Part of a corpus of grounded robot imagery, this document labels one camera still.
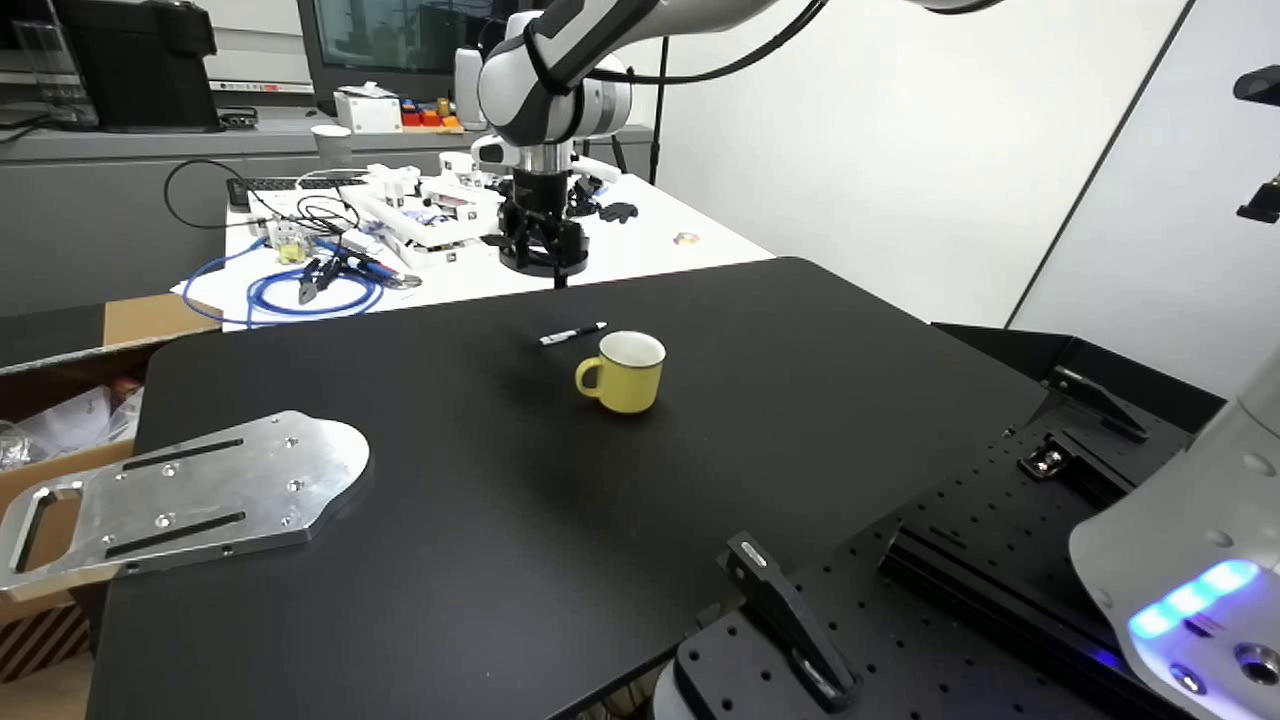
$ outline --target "black table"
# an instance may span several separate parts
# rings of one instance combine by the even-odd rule
[[[577,395],[608,320],[658,404]],[[90,717],[545,717],[668,653],[748,529],[835,547],[1029,416],[1027,378],[800,260],[206,336],[152,360],[138,451],[297,409],[360,428],[308,546],[111,583]]]

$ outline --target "pen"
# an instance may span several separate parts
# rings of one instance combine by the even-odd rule
[[[584,328],[577,328],[573,331],[564,331],[562,333],[552,333],[547,337],[538,338],[538,345],[547,347],[548,345],[556,345],[557,342],[564,342],[566,340],[572,340],[579,336],[596,333],[604,329],[608,323],[591,323]]]

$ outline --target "white table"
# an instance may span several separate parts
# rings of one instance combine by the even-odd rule
[[[640,214],[626,224],[605,223],[598,215],[579,220],[591,241],[590,260],[582,273],[568,278],[570,286],[765,260],[773,256],[635,176],[623,176],[620,182],[608,186],[596,200],[602,205],[630,202]],[[227,218],[228,223],[233,223],[248,217],[228,213]],[[694,233],[700,240],[692,245],[676,245],[675,238],[680,233]],[[228,228],[227,254],[244,250],[257,237],[257,228]],[[371,313],[552,288],[550,278],[529,277],[506,268],[498,261],[497,252],[463,255],[457,263],[419,270],[408,270],[389,251],[380,254],[378,259],[398,270],[412,272],[421,277],[422,286],[410,291],[388,291],[384,299],[369,310]],[[191,297],[221,309],[225,318],[244,318],[246,288],[253,281],[284,269],[288,268],[276,263],[274,250],[259,249],[228,261],[224,270],[197,279],[192,286]],[[182,284],[175,291],[180,292]],[[335,282],[312,301],[308,309],[342,305],[357,297],[360,292],[353,283]],[[279,283],[266,293],[266,299],[280,306],[297,307],[297,283]],[[293,318],[253,311],[255,324],[330,316],[334,315]],[[243,329],[243,325],[223,323],[223,329],[237,331]]]

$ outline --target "cardboard box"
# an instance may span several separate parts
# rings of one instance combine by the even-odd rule
[[[165,342],[218,329],[175,295],[0,318],[0,418],[22,420],[119,375],[142,378]],[[0,473],[0,514],[29,487],[132,455],[125,441]],[[27,568],[67,551],[78,510],[78,501],[59,501],[41,514]],[[87,648],[87,620],[65,592],[0,600],[0,683]]]

